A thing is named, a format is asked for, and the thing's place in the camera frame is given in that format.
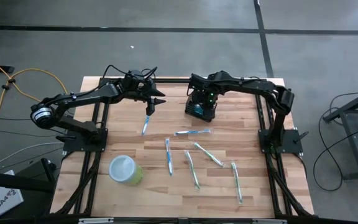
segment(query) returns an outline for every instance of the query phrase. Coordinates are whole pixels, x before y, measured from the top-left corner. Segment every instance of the yellow cable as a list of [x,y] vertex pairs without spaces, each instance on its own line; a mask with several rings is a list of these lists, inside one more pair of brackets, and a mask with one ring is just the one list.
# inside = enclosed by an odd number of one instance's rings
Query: yellow cable
[[[14,78],[16,75],[21,74],[21,73],[26,72],[26,71],[39,71],[39,72],[44,72],[44,73],[46,73],[46,74],[48,74],[48,75],[54,77],[54,78],[60,83],[60,85],[63,87],[63,89],[65,90],[65,93],[66,93],[66,94],[68,93],[67,90],[66,90],[66,87],[64,86],[64,84],[62,83],[62,81],[60,81],[59,78],[56,77],[56,75],[54,75],[54,74],[52,74],[52,73],[50,73],[50,72],[47,72],[47,71],[45,71],[45,70],[41,70],[41,69],[38,69],[38,68],[28,68],[28,69],[24,69],[24,70],[21,70],[21,71],[19,71],[19,72],[16,72],[16,73],[13,74],[11,77],[10,77],[1,67],[0,67],[0,71],[2,71],[3,74],[5,74],[5,75],[7,76],[8,79],[12,79],[12,78]],[[22,90],[20,90],[20,88],[19,88],[15,83],[13,83],[13,85],[15,86],[15,88],[17,89],[17,91],[18,91],[19,93],[21,93],[22,95],[24,95],[24,96],[26,96],[26,97],[29,97],[29,98],[31,98],[31,99],[33,99],[33,100],[35,100],[35,101],[41,102],[41,101],[38,100],[36,97],[24,93]],[[2,94],[1,94],[1,97],[0,97],[0,109],[1,109],[2,101],[3,101],[4,96],[5,96],[5,92],[6,92],[6,90],[3,89]]]

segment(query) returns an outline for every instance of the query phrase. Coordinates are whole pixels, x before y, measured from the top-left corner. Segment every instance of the plastic cup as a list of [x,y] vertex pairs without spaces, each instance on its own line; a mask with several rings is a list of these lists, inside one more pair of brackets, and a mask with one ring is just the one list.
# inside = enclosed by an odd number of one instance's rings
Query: plastic cup
[[121,155],[110,162],[109,175],[120,184],[136,185],[143,179],[143,170],[131,157]]

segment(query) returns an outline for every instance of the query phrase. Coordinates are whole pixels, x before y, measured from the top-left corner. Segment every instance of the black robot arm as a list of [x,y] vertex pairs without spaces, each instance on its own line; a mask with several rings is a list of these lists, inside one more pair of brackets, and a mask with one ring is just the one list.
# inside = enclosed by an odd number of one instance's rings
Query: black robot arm
[[31,120],[40,128],[64,128],[88,139],[98,141],[100,133],[92,121],[80,122],[65,115],[65,111],[77,106],[95,103],[115,104],[122,99],[131,99],[147,103],[146,114],[152,115],[154,106],[165,100],[152,98],[165,96],[157,90],[150,76],[141,75],[140,71],[132,70],[124,78],[116,81],[108,80],[90,91],[81,93],[59,94],[53,98],[44,98],[40,103],[31,107]]
[[267,139],[274,147],[282,145],[284,119],[290,113],[294,99],[291,89],[258,78],[233,78],[225,71],[210,74],[207,78],[191,74],[188,92],[189,89],[193,89],[193,92],[188,93],[185,112],[208,122],[215,117],[219,94],[238,91],[263,96],[276,113]]

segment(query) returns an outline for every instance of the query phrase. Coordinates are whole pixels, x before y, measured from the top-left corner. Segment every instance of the gray floor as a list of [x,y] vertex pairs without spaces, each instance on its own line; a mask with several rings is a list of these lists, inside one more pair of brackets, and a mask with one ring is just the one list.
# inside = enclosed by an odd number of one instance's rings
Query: gray floor
[[[358,0],[260,0],[267,29],[358,30]],[[257,28],[251,0],[0,0],[0,23],[66,26]],[[268,35],[275,77],[285,79],[296,95],[293,117],[304,138],[304,160],[315,213],[326,218],[358,221],[358,180],[336,192],[318,188],[313,162],[323,150],[318,118],[331,99],[358,91],[358,36]],[[113,63],[123,70],[158,66],[158,75],[207,75],[226,70],[233,76],[266,77],[258,34],[22,32],[0,31],[0,64],[16,70],[46,69],[58,75],[69,90],[78,91],[82,77],[101,75]],[[0,75],[0,86],[6,81]],[[62,92],[42,73],[20,75],[19,86],[38,98]],[[350,98],[338,99],[341,105]],[[9,90],[0,117],[27,118],[34,102]],[[0,129],[49,135],[28,121],[0,121]],[[328,145],[345,136],[341,127],[323,124]],[[54,138],[0,133],[0,159],[20,148]],[[6,161],[9,165],[57,147],[40,147]],[[348,143],[334,150],[345,174],[357,170]],[[60,152],[47,156],[59,164]],[[26,162],[13,167],[19,171]],[[339,172],[326,155],[316,169],[318,180],[335,187]]]

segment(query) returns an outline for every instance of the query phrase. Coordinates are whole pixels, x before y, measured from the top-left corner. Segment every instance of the wooden table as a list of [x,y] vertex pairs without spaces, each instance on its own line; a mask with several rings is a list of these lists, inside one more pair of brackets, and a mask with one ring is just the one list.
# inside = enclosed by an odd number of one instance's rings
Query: wooden table
[[[270,81],[283,85],[283,79]],[[81,91],[99,82],[99,77],[84,77]],[[206,123],[185,114],[187,84],[158,83],[167,102],[155,107],[145,136],[141,130],[146,104],[123,100],[111,105],[107,128],[108,145],[102,153],[98,181],[94,195],[94,217],[273,217],[272,199],[265,157],[260,152],[257,131],[259,120],[255,96],[229,92],[219,96],[216,117]],[[76,109],[75,119],[90,121],[93,105]],[[99,112],[101,119],[103,107]],[[288,115],[285,127],[293,127]],[[212,128],[212,134],[173,135],[176,131]],[[167,169],[164,139],[171,138],[174,175]],[[236,162],[244,203],[239,205],[231,168],[219,168],[191,142],[196,141],[218,159],[229,164]],[[183,150],[189,149],[201,185],[194,188]],[[135,187],[118,184],[108,175],[111,160],[121,154],[134,158],[142,166],[144,179]],[[83,152],[75,152],[63,161],[51,212],[57,211],[76,189],[83,163]],[[308,183],[301,162],[292,154],[283,154],[283,165],[289,189],[307,211],[313,213]],[[281,190],[280,208],[284,211]]]

